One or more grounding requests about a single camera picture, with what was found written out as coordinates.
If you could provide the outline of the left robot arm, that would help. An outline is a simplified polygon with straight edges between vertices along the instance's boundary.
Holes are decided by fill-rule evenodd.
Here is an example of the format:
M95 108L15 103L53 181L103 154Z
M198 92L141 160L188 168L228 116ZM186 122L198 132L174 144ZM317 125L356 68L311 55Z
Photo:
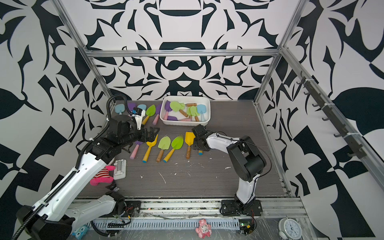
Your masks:
M33 206L19 209L17 218L22 225L12 238L18 239L26 231L33 240L65 240L101 216L122 215L125 197L113 190L77 210L71 211L69 206L98 172L111 166L124 147L155 140L160 128L146 129L140 125L141 119L138 115L108 117L105 128L81 150L71 171Z

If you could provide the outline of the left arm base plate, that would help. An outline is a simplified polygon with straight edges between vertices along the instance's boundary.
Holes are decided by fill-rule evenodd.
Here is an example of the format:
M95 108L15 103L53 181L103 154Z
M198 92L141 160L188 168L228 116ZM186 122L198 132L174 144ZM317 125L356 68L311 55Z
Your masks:
M117 203L117 213L121 217L134 217L141 211L141 201L124 201Z

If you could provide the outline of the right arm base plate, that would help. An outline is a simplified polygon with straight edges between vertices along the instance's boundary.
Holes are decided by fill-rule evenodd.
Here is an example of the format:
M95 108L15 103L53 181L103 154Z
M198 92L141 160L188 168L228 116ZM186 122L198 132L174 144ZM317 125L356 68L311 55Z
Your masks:
M240 200L222 200L220 214L223 216L254 216L260 217L263 208L259 200L253 199L247 204L243 204Z

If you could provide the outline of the green shovel brown wooden handle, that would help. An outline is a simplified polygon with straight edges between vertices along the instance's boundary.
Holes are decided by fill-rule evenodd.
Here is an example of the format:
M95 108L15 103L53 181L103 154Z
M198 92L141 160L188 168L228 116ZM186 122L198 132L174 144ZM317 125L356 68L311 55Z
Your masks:
M200 114L198 113L197 106L190 106L190 107L188 107L187 114L189 116L191 116L191 117L194 117L196 122L200 121L200 119L199 119Z

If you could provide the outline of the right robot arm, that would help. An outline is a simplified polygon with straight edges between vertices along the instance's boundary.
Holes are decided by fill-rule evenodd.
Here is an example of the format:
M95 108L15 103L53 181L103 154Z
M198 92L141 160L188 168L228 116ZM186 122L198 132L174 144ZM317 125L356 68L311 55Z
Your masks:
M250 206L267 161L261 150L249 136L233 138L219 132L208 131L197 125L192 129L195 139L193 149L198 151L218 150L229 155L233 168L239 177L235 202L240 208Z

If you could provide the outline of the blue toy shovel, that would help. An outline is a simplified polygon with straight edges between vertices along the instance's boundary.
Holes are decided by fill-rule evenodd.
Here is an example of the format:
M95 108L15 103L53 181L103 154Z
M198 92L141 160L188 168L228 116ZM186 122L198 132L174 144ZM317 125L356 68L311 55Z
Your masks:
M138 105L138 109L141 109L141 110L145 111L147 109L147 105L140 104L140 105Z

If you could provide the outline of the purple square shovel pink handle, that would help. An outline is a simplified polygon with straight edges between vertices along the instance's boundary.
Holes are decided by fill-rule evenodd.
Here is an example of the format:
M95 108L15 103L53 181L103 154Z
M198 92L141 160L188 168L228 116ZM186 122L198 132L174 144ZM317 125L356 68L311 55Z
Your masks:
M128 109L132 111L137 105L136 103L127 103Z

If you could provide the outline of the white plastic storage box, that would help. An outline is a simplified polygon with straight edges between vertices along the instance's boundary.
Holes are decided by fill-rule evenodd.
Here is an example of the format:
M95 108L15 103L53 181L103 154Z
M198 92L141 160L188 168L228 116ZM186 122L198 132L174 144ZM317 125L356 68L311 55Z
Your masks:
M165 104L166 104L166 101L177 101L177 102L180 102L180 103L184 103L186 105L186 107L184 108L184 111L187 113L187 109L188 107L190 106L197 106L199 104L203 104L206 106L207 108L207 112L204 114L204 117L205 117L205 121L204 122L201 122L201 117L199 116L199 119L200 121L199 122L196 122L195 121L195 118L194 117L191 117L189 116L189 118L192 119L191 122L182 122L182 121L168 121L168 120L164 120L164 116L165 116ZM174 117L177 117L178 119L184 119L186 118L185 116L183 116L180 112L174 112L174 111L171 111L169 113L169 116L174 116ZM174 126L197 126L199 124L203 125L203 126L206 126L209 121L211 120L211 102L208 98L206 97L192 97L192 96L168 96L168 97L165 97L164 100L163 100L163 106L162 106L162 109L161 109L161 112L160 112L160 119L162 120L162 122L166 125L174 125Z

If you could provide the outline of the purple pointed shovel pink handle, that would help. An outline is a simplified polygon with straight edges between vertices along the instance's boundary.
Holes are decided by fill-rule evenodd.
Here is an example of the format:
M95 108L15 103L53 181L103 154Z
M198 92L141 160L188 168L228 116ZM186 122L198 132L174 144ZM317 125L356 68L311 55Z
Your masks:
M132 151L132 153L130 155L130 159L131 160L135 159L141 144L143 144L143 142L140 142L140 141L136 141L135 142L135 148L134 148L134 150Z

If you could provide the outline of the green pointed shovel yellow handle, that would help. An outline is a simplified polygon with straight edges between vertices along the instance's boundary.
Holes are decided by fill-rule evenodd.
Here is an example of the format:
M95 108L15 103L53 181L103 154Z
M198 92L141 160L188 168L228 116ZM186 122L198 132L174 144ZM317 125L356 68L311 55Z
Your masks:
M179 135L177 136L171 143L171 151L166 155L166 157L164 158L164 162L167 163L170 158L172 157L173 153L175 152L175 150L179 150L184 144L184 137L183 135Z

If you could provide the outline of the yellow shovel wooden handle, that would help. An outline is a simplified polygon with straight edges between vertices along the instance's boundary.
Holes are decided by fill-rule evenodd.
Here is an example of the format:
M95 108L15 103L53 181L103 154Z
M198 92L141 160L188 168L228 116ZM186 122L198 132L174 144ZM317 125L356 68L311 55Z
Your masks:
M191 157L191 151L192 151L192 145L194 143L194 139L195 139L195 134L193 132L186 132L185 143L188 145L186 159L188 160Z

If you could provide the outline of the yellow toy shovel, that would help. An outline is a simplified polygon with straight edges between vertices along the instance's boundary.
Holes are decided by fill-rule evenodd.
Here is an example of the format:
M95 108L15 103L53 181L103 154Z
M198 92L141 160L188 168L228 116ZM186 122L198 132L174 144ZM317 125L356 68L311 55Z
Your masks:
M143 157L143 160L142 160L143 163L146 163L148 161L150 153L151 153L151 150L152 150L152 147L156 146L156 144L157 144L158 136L159 135L156 135L155 139L152 142L150 142L150 141L146 142L146 144L148 146L148 149L147 149L147 151L146 151L146 153L145 153L145 155Z

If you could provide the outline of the light blue pointed shovel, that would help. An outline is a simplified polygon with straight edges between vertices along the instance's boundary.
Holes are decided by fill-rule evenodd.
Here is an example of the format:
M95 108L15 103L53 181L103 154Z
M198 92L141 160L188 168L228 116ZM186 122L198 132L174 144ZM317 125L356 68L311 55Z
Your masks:
M207 108L206 108L206 106L203 105L203 104L199 104L199 105L197 105L197 111L198 111L198 114L199 114L200 117L201 117L201 122L204 122L204 121L205 121L204 114L207 112Z

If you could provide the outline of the teal square shovel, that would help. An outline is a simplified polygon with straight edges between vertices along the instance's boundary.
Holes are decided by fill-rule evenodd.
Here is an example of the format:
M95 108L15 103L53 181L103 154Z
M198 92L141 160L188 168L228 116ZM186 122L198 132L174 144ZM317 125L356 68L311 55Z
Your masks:
M115 113L116 114L122 115L125 110L126 110L126 107L124 104L115 105Z

